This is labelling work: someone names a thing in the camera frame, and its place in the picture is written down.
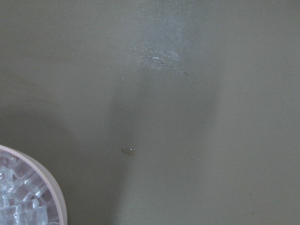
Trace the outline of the clear ice cubes pile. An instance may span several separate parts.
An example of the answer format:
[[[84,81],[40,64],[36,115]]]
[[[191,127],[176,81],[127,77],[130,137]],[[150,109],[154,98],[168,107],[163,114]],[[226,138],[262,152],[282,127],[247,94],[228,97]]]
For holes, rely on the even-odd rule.
[[[40,175],[20,158],[0,152],[0,223],[59,225],[52,194]]]

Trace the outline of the pink bowl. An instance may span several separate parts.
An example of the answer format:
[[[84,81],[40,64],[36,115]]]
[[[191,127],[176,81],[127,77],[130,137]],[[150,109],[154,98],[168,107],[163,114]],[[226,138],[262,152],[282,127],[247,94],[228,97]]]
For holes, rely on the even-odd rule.
[[[4,152],[8,152],[8,153],[20,158],[22,161],[27,163],[34,171],[36,171],[36,173],[39,174],[41,179],[44,181],[44,183],[48,187],[48,189],[52,195],[52,198],[55,202],[60,224],[67,225],[68,224],[68,213],[67,213],[66,202],[65,202],[63,193],[61,191],[61,188],[59,187],[56,179],[52,176],[52,174],[37,160],[33,159],[32,157],[30,157],[20,151],[11,149],[11,148],[3,146],[3,145],[0,146],[0,150],[2,150]]]

